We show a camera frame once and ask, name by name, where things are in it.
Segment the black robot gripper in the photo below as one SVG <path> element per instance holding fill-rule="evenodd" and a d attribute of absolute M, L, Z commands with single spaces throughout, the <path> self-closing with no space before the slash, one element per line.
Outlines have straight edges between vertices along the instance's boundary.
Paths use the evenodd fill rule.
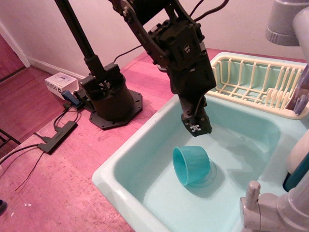
<path fill-rule="evenodd" d="M 182 123 L 194 137 L 212 132 L 205 111 L 206 98 L 200 98 L 195 116 L 193 105 L 181 95 L 205 93 L 216 87 L 210 60 L 206 49 L 200 46 L 198 32 L 199 27 L 188 21 L 173 25 L 168 20 L 148 31 L 153 41 L 167 53 L 169 63 L 162 68 L 167 70 L 172 92 L 179 94 Z"/>

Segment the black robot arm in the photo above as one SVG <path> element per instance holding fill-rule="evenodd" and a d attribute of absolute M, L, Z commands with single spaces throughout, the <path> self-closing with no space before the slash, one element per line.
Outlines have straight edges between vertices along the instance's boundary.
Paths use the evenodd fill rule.
<path fill-rule="evenodd" d="M 129 90 L 114 62 L 103 66 L 94 53 L 70 3 L 56 2 L 89 68 L 89 76 L 76 92 L 91 109 L 90 121 L 103 130 L 128 124 L 142 110 L 142 96 Z M 153 64 L 168 75 L 170 88 L 182 107 L 181 120 L 194 136 L 211 133 L 205 94 L 216 86 L 200 24 L 177 0 L 114 0 Z"/>

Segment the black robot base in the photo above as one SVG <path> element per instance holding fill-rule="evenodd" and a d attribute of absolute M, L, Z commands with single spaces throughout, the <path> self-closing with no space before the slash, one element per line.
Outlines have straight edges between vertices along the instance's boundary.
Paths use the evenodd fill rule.
<path fill-rule="evenodd" d="M 84 91 L 80 96 L 90 103 L 90 122 L 110 130 L 127 125 L 142 111 L 142 95 L 127 88 L 117 64 L 112 62 L 104 69 L 105 81 L 100 82 L 90 74 L 80 82 Z"/>

